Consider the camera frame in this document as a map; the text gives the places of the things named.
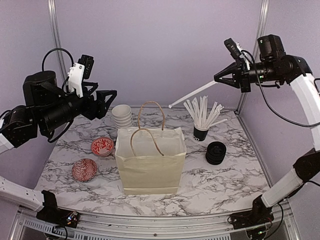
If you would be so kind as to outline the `single white straw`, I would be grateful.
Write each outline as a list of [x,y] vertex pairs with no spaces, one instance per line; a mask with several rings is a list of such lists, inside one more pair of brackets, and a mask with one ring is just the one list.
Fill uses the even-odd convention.
[[168,105],[168,108],[169,108],[169,109],[171,109],[173,106],[176,106],[177,104],[179,104],[179,103],[181,103],[181,102],[183,102],[183,101],[185,101],[185,100],[187,100],[187,99],[191,98],[192,96],[194,96],[194,95],[196,95],[196,94],[198,94],[198,93],[200,93],[200,92],[202,92],[202,91],[204,91],[204,90],[206,90],[206,89],[210,88],[211,86],[214,86],[215,84],[217,84],[217,82],[216,82],[216,81],[214,81],[214,80],[212,80],[212,81],[208,82],[207,84],[205,84],[205,85],[203,85],[203,86],[201,86],[201,87],[197,88],[196,90],[194,90],[194,91],[192,91],[192,92],[190,92],[190,93],[186,94],[185,96],[183,96],[183,97],[179,98],[179,99],[178,99],[178,100],[176,100],[175,102],[173,102],[173,103],[169,104],[169,105]]

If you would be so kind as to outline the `brown paper takeout bag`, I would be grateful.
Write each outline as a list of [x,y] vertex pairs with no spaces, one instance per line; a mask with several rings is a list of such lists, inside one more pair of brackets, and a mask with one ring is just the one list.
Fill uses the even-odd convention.
[[175,194],[187,154],[180,127],[120,128],[115,160],[126,195]]

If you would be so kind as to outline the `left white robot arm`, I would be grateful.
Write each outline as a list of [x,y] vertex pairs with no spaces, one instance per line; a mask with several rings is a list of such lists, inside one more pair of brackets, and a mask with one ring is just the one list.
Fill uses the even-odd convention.
[[69,56],[71,67],[61,87],[56,73],[42,69],[25,78],[22,89],[25,104],[4,111],[0,116],[0,152],[18,148],[38,134],[49,143],[57,141],[82,115],[88,120],[102,119],[117,96],[116,90],[98,90],[98,83],[89,82],[94,58],[83,54],[74,61],[71,53],[56,47],[55,51]]

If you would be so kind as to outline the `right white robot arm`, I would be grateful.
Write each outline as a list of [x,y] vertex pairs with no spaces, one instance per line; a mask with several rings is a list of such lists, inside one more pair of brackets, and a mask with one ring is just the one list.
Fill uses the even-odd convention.
[[[248,212],[247,219],[258,224],[271,208],[320,173],[320,91],[317,78],[304,58],[286,53],[278,35],[269,34],[257,39],[259,59],[243,49],[232,38],[224,41],[233,62],[214,75],[217,83],[249,93],[257,85],[269,110],[283,121],[301,128],[310,129],[312,148],[299,157],[291,170],[269,190],[257,198]],[[280,87],[287,84],[292,89],[299,110],[284,115],[267,100],[263,84],[273,83]]]

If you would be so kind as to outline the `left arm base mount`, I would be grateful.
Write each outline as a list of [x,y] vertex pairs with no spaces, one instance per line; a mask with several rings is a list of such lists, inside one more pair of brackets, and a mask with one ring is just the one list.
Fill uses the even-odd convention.
[[43,208],[36,214],[36,218],[60,227],[76,228],[80,214],[76,210],[66,210],[58,207],[54,193],[42,190],[44,196]]

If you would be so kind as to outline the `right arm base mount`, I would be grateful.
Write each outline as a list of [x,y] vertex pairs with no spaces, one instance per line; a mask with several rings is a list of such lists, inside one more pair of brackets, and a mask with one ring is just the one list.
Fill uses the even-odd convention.
[[262,195],[260,195],[253,200],[252,209],[233,213],[229,216],[227,221],[232,224],[235,230],[237,230],[264,223],[271,223],[273,220],[274,216],[272,214],[272,208],[265,206]]

